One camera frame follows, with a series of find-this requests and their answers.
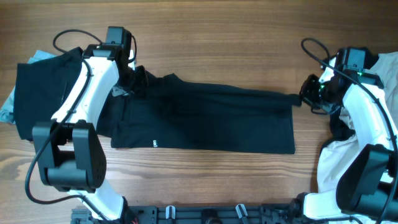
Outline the folded black garment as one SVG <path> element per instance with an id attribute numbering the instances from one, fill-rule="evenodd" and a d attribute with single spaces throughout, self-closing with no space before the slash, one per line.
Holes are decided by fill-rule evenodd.
<path id="1" fill-rule="evenodd" d="M 13 113 L 22 140 L 31 141 L 34 125 L 49 121 L 62 106 L 81 72 L 82 53 L 77 47 L 54 58 L 17 65 Z"/>

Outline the folded light blue garment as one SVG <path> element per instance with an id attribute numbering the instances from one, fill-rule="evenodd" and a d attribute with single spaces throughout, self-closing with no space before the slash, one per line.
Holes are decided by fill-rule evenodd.
<path id="1" fill-rule="evenodd" d="M 35 54 L 27 61 L 27 63 L 31 64 L 54 57 L 56 57 L 56 55 L 41 50 L 37 50 Z M 14 95 L 15 95 L 15 88 L 12 89 L 11 93 L 9 94 L 6 101 L 1 107 L 2 123 L 8 123 L 8 124 L 16 123 L 14 119 Z"/>

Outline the black t-shirt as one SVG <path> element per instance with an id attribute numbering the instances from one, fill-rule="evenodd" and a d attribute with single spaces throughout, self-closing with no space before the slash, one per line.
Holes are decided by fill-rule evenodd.
<path id="1" fill-rule="evenodd" d="M 113 148 L 293 154 L 297 95 L 156 77 L 140 66 L 128 96 L 107 97 L 97 133 Z"/>

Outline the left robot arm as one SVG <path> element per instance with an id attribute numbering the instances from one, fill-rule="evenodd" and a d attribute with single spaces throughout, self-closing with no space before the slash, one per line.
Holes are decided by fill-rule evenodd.
<path id="1" fill-rule="evenodd" d="M 28 199 L 41 205 L 77 198 L 97 223 L 139 223 L 127 200 L 106 180 L 106 156 L 96 133 L 98 119 L 109 92 L 119 88 L 130 94 L 139 75 L 135 37 L 125 28 L 110 26 L 105 41 L 90 44 L 77 59 L 81 72 L 71 92 L 50 121 L 32 130 L 35 156 L 28 168 L 24 188 Z M 44 185 L 66 197 L 40 200 L 30 191 L 34 167 Z"/>

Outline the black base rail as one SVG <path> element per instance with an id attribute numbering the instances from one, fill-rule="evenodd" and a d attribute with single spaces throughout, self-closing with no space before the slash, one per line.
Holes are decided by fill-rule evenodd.
<path id="1" fill-rule="evenodd" d="M 137 223 L 163 224 L 207 223 L 211 218 L 218 218 L 221 223 L 311 223 L 299 212 L 290 213 L 287 204 L 265 204 L 261 206 L 245 206 L 246 213 L 240 215 L 237 206 L 226 207 L 173 207 L 169 215 L 165 207 L 131 206 Z"/>

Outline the black garment under pile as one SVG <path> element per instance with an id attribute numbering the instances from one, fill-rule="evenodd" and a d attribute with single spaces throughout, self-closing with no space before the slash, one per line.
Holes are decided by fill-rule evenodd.
<path id="1" fill-rule="evenodd" d="M 360 73 L 364 69 L 370 69 L 379 57 L 373 55 L 366 47 L 346 47 L 339 49 L 335 56 L 328 55 L 323 60 L 331 68 L 332 78 L 326 82 L 328 102 L 333 104 L 330 114 L 330 129 L 335 139 L 345 141 L 350 138 L 355 131 L 350 129 L 340 118 L 343 114 L 343 95 L 348 87 L 353 83 L 379 80 L 371 75 L 370 78 L 361 78 Z"/>

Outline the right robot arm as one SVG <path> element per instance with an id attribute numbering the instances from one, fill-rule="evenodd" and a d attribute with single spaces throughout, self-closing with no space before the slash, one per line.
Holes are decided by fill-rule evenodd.
<path id="1" fill-rule="evenodd" d="M 397 128 L 386 104 L 381 59 L 346 47 L 322 61 L 300 96 L 315 114 L 336 116 L 351 131 L 327 144 L 318 161 L 318 192 L 304 196 L 302 214 L 324 222 L 397 222 Z"/>

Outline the beige t-shirt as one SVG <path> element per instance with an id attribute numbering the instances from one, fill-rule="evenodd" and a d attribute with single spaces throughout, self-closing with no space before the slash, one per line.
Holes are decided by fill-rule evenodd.
<path id="1" fill-rule="evenodd" d="M 397 53 L 379 54 L 371 71 L 376 72 L 386 85 L 384 90 L 372 87 L 371 91 L 385 101 L 382 105 L 389 110 L 391 121 L 397 125 Z M 318 192 L 305 198 L 307 215 L 311 217 L 337 217 L 342 214 L 336 202 L 338 182 L 367 143 L 375 143 L 376 135 L 387 136 L 380 124 L 372 126 L 366 121 L 367 118 L 382 120 L 380 115 L 370 111 L 377 106 L 371 102 L 369 95 L 356 85 L 348 88 L 348 93 L 343 98 L 343 104 L 348 107 L 343 108 L 340 118 L 355 133 L 345 141 L 333 140 L 322 147 L 317 167 Z"/>

